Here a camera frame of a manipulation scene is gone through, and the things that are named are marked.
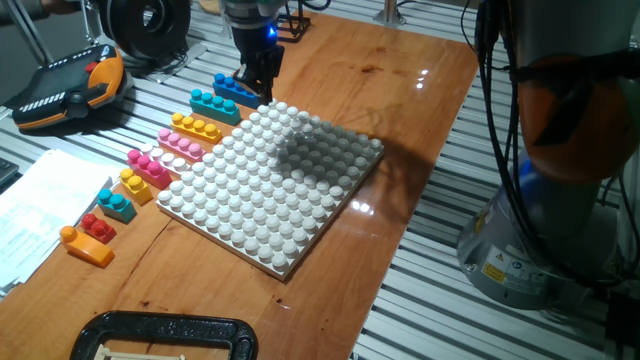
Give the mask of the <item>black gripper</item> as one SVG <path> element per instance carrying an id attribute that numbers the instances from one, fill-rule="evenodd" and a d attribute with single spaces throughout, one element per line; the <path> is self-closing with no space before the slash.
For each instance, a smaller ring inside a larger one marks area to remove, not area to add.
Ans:
<path id="1" fill-rule="evenodd" d="M 234 73 L 234 80 L 245 90 L 259 90 L 260 83 L 247 64 L 265 62 L 262 65 L 262 103 L 273 100 L 273 83 L 276 77 L 274 68 L 281 66 L 284 47 L 278 44 L 277 30 L 273 24 L 253 29 L 233 28 L 233 39 L 240 52 L 242 65 Z"/>

